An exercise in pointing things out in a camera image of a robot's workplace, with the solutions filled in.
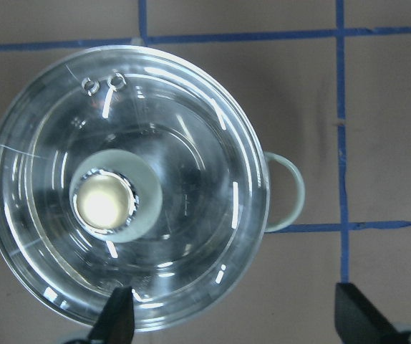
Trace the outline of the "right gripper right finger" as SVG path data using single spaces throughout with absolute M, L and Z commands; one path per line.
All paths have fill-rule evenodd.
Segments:
M 352 283 L 336 283 L 334 326 L 343 343 L 410 343 Z

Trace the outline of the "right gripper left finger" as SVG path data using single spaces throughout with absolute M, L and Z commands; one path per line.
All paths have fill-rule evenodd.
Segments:
M 132 288 L 116 287 L 87 335 L 87 343 L 130 344 L 134 334 Z

